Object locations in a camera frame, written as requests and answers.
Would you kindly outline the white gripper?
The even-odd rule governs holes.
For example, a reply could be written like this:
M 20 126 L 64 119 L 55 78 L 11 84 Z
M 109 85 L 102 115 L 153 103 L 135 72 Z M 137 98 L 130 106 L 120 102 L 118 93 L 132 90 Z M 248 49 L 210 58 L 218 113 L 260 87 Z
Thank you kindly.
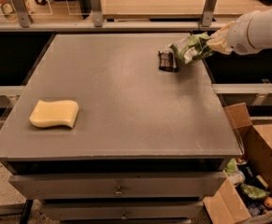
M 212 39 L 209 39 L 207 45 L 225 55 L 232 51 L 238 55 L 258 53 L 261 50 L 257 43 L 257 37 L 261 34 L 256 21 L 259 14 L 258 10 L 252 11 L 240 16 L 235 22 L 228 22 L 210 36 Z

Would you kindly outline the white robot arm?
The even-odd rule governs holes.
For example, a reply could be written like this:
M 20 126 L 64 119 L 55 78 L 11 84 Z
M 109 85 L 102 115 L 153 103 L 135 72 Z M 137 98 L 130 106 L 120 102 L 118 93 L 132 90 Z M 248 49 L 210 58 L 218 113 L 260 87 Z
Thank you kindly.
M 256 54 L 272 49 L 272 8 L 252 11 L 231 21 L 210 36 L 207 45 L 219 53 Z

